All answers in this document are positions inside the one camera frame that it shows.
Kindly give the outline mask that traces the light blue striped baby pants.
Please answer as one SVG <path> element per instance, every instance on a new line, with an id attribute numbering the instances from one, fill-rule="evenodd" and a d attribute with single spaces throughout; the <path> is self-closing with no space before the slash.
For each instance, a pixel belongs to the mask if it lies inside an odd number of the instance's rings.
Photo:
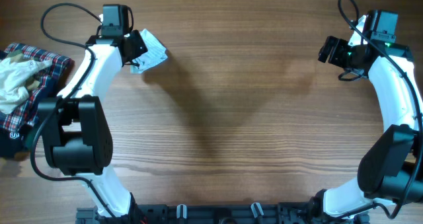
<path id="1" fill-rule="evenodd" d="M 130 73 L 133 74 L 142 74 L 168 58 L 166 47 L 150 31 L 143 29 L 140 36 L 146 45 L 147 52 L 132 61 L 137 64 L 137 66 L 132 65 L 130 68 Z"/>

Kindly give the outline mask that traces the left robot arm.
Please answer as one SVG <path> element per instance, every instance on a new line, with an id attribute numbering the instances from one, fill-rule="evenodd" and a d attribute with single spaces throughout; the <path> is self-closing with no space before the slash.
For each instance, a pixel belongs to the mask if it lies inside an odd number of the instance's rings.
<path id="1" fill-rule="evenodd" d="M 62 176 L 41 172 L 34 154 L 30 162 L 45 180 L 81 182 L 96 204 L 92 212 L 99 223 L 146 223 L 133 194 L 110 164 L 113 140 L 101 101 L 121 68 L 146 53 L 147 46 L 134 29 L 128 6 L 105 4 L 97 20 L 96 34 L 81 45 L 85 57 L 69 84 L 38 105 L 42 121 L 32 147 L 41 140 L 47 164 Z"/>

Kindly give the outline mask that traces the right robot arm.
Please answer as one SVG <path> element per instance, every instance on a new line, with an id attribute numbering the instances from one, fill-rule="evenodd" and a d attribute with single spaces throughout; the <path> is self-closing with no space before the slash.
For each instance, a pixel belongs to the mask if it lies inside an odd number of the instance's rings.
<path id="1" fill-rule="evenodd" d="M 422 202 L 422 98 L 414 80 L 409 47 L 395 42 L 398 14 L 371 10 L 349 21 L 349 40 L 329 36 L 318 60 L 344 70 L 339 80 L 368 79 L 383 118 L 383 134 L 364 155 L 355 178 L 322 191 L 309 215 L 327 223 L 351 221 L 369 209 Z"/>

